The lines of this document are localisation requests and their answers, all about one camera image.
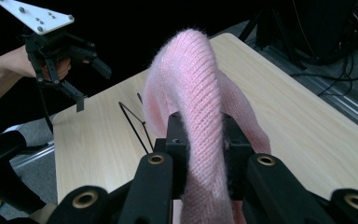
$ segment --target white mounting plate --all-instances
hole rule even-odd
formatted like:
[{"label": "white mounting plate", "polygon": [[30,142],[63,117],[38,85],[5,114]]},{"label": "white mounting plate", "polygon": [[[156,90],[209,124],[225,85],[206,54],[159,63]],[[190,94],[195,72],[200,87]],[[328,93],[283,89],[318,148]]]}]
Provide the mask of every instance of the white mounting plate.
[{"label": "white mounting plate", "polygon": [[35,7],[19,1],[0,0],[0,5],[39,35],[57,30],[75,21],[72,15]]}]

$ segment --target pink knit sweater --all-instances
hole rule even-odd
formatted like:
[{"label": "pink knit sweater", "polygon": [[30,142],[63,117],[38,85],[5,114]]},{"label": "pink knit sweater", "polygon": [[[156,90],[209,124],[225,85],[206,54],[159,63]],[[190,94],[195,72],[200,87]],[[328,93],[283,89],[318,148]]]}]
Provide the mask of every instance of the pink knit sweater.
[{"label": "pink knit sweater", "polygon": [[270,153],[242,91],[217,67],[208,37],[188,29],[173,37],[152,62],[143,93],[146,125],[166,137],[168,116],[179,111],[190,144],[181,223],[246,223],[241,202],[227,193],[223,114],[232,116],[255,152]]}]

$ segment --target human arm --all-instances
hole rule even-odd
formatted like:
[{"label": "human arm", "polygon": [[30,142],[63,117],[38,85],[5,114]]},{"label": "human arm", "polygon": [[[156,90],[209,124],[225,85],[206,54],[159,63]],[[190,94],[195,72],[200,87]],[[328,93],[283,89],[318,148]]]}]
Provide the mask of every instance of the human arm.
[{"label": "human arm", "polygon": [[[71,59],[65,58],[57,63],[59,78],[64,78],[71,68]],[[48,69],[42,67],[45,79],[49,80]],[[9,91],[22,77],[35,77],[35,71],[28,60],[25,46],[0,56],[0,98]]]}]

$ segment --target gray floor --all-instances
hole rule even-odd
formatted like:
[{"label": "gray floor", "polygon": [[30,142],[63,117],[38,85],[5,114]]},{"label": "gray floor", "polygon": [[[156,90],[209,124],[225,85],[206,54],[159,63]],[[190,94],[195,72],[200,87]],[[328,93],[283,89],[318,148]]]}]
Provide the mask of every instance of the gray floor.
[{"label": "gray floor", "polygon": [[[246,23],[247,22],[242,22],[224,32],[239,36]],[[286,54],[282,53],[279,47],[269,46],[262,50],[255,47],[255,32],[248,37],[246,43],[249,46],[254,47],[260,54],[289,75],[295,73],[308,73],[338,77],[341,70],[342,60],[328,66],[305,64],[307,69],[302,71],[288,61]],[[353,77],[358,77],[358,52],[354,52],[353,57],[354,69],[352,75]],[[330,84],[329,81],[316,77],[296,77],[296,79],[315,94],[322,92]],[[348,94],[339,96],[347,91],[348,87],[349,83],[337,83],[337,85],[330,89],[329,92],[338,95],[322,95],[321,98],[337,110],[341,111],[348,118],[358,123],[358,80],[352,83],[351,91]],[[25,135],[30,146],[37,146],[46,142],[50,142],[53,145],[53,136],[43,119],[21,125],[20,131]],[[31,159],[21,157],[15,158],[12,164],[21,176],[23,182],[39,194],[43,200],[48,203],[57,202],[53,147],[39,152],[39,155],[36,155]],[[16,211],[7,204],[4,204],[0,208],[0,214],[8,219],[26,216],[24,213]]]}]

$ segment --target wooden table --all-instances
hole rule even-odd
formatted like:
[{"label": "wooden table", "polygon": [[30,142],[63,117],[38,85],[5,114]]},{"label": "wooden table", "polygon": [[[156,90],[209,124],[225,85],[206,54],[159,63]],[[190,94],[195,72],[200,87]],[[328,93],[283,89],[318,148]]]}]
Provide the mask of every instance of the wooden table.
[{"label": "wooden table", "polygon": [[[304,187],[326,199],[334,189],[358,189],[358,125],[231,34],[211,40],[219,68],[242,89],[281,159]],[[146,71],[70,107],[54,123],[58,202],[78,187],[108,192],[133,179],[145,154],[121,111],[143,119]],[[138,131],[140,122],[129,117]],[[145,133],[141,136],[147,143]],[[155,136],[151,135],[154,144]]]}]

